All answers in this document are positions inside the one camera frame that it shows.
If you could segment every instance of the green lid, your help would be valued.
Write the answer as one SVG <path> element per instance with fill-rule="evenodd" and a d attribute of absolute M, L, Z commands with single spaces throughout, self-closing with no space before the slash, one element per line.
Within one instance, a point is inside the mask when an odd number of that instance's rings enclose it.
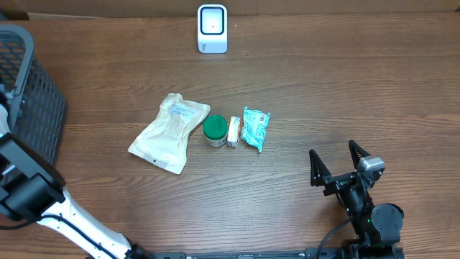
<path fill-rule="evenodd" d="M 227 121 L 219 115 L 209 116 L 203 125 L 204 135 L 210 140 L 220 140 L 227 134 Z"/>

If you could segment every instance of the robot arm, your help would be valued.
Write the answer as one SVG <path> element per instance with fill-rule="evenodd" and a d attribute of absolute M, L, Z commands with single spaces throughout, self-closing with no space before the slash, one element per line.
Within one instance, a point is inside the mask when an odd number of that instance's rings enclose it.
<path fill-rule="evenodd" d="M 375 206 L 367 191 L 380 179 L 385 163 L 353 140 L 349 141 L 349 149 L 354 170 L 335 177 L 332 177 L 315 150 L 310 150 L 311 186 L 324 186 L 324 196 L 336 195 L 349 216 L 347 222 L 351 222 L 358 238 L 344 241 L 342 258 L 404 258 L 402 249 L 395 248 L 403 226 L 402 209 L 394 204 Z"/>
<path fill-rule="evenodd" d="M 142 250 L 89 214 L 69 194 L 63 177 L 10 133 L 0 138 L 5 168 L 0 181 L 0 212 L 49 227 L 93 258 L 135 258 Z M 152 258 L 148 253 L 138 258 Z"/>

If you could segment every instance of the small package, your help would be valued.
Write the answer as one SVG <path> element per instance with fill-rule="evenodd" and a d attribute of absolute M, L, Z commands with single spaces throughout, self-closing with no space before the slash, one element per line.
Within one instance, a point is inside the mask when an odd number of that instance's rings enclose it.
<path fill-rule="evenodd" d="M 244 126 L 241 129 L 241 138 L 246 140 L 248 144 L 257 147 L 259 153 L 262 152 L 262 147 L 264 146 L 269 119 L 270 113 L 265 114 L 261 111 L 250 110 L 244 107 Z"/>
<path fill-rule="evenodd" d="M 242 133 L 242 121 L 238 116 L 232 116 L 230 119 L 229 133 L 227 135 L 227 142 L 230 147 L 238 147 L 239 138 Z"/>
<path fill-rule="evenodd" d="M 187 162 L 190 132 L 208 116 L 210 106 L 168 94 L 157 118 L 137 136 L 128 151 L 170 172 L 180 174 Z"/>

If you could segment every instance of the wooden table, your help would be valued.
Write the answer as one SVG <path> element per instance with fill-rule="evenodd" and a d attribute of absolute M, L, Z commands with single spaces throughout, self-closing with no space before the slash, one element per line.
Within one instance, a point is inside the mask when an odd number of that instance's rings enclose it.
<path fill-rule="evenodd" d="M 346 215 L 310 187 L 308 151 L 345 173 L 354 139 L 386 162 L 370 193 L 404 209 L 407 258 L 459 257 L 459 13 L 230 17 L 225 55 L 198 52 L 192 17 L 19 24 L 68 101 L 57 168 L 71 194 L 147 249 L 317 246 Z M 170 92 L 227 119 L 245 106 L 271 112 L 262 154 L 209 147 L 199 127 L 180 176 L 130 155 Z M 0 232 L 0 250 L 85 255 L 38 225 Z"/>

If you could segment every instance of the small jar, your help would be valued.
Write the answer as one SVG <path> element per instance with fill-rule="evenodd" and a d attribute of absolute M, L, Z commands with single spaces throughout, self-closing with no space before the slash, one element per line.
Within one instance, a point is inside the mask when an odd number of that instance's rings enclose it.
<path fill-rule="evenodd" d="M 211 147 L 221 147 L 227 142 L 227 121 L 219 115 L 209 116 L 203 123 L 204 137 Z"/>

